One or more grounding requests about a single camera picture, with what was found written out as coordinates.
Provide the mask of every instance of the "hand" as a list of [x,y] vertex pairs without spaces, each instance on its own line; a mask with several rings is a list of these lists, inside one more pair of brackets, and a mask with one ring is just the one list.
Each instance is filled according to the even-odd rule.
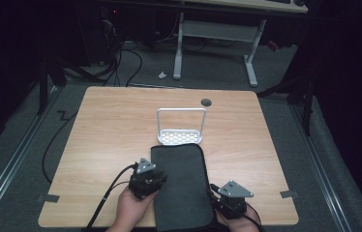
[[[238,219],[226,219],[222,214],[220,214],[219,212],[217,213],[226,223],[230,232],[260,232],[258,231],[255,224],[253,224],[251,221],[244,217],[240,217]],[[247,205],[247,212],[245,213],[245,215],[256,221],[256,223],[260,224],[259,217],[256,211],[249,205]]]
[[129,232],[144,218],[148,206],[158,192],[154,192],[139,200],[133,192],[126,187],[118,197],[117,216],[115,222],[107,232]]

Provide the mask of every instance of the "table top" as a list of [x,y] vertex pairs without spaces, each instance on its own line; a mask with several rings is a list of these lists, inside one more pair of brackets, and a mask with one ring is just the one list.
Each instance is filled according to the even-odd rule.
[[293,0],[291,0],[289,4],[272,2],[267,0],[185,0],[185,2],[215,4],[221,6],[251,8],[288,13],[305,14],[308,12],[308,8],[306,6],[298,7],[295,5],[295,3],[293,3]]
[[[44,204],[39,224],[85,227],[118,173],[140,158],[151,160],[151,147],[159,145],[157,109],[199,108],[203,99],[212,102],[205,107],[199,144],[209,182],[223,186],[234,180],[253,192],[255,196],[246,200],[257,209],[263,224],[297,223],[292,199],[280,195],[288,190],[287,182],[254,92],[90,87],[48,193],[60,198]],[[191,126],[180,123],[183,117],[167,115],[162,121],[168,123],[162,126],[173,127],[174,122]],[[131,174],[127,171],[118,182],[128,181]],[[94,226],[113,223],[124,187],[111,192]],[[151,204],[138,226],[154,225]]]

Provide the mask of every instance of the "dark background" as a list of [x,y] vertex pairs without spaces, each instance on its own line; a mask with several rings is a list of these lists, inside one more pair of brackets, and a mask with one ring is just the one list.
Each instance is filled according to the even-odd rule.
[[[270,20],[262,43],[300,45],[283,81],[303,74],[319,53],[326,51],[324,62],[315,71],[314,93],[362,192],[362,1],[310,1],[308,7],[309,15],[337,16],[341,23],[306,26]],[[127,33],[146,44],[154,45],[156,30],[166,35],[172,26],[163,21],[173,21],[174,13],[138,9],[129,16],[134,10],[122,13],[127,16],[123,20]],[[78,66],[104,61],[103,48],[91,44],[102,41],[94,29],[99,26],[80,23],[83,18],[94,20],[94,14],[82,14],[85,11],[69,3],[0,0],[0,132],[38,80],[40,62],[49,47]]]

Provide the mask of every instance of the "controller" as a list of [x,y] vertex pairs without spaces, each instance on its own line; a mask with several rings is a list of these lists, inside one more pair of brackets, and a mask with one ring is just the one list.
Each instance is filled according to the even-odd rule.
[[156,165],[147,159],[141,158],[138,167],[134,169],[130,178],[129,189],[134,196],[140,200],[145,196],[159,190],[166,181],[166,175],[163,172],[155,172]]
[[229,181],[223,187],[218,188],[211,184],[211,189],[218,194],[218,198],[210,189],[208,194],[211,198],[211,203],[226,219],[241,218],[247,212],[247,203],[245,197],[253,197],[254,194],[245,188],[241,187],[234,181]]

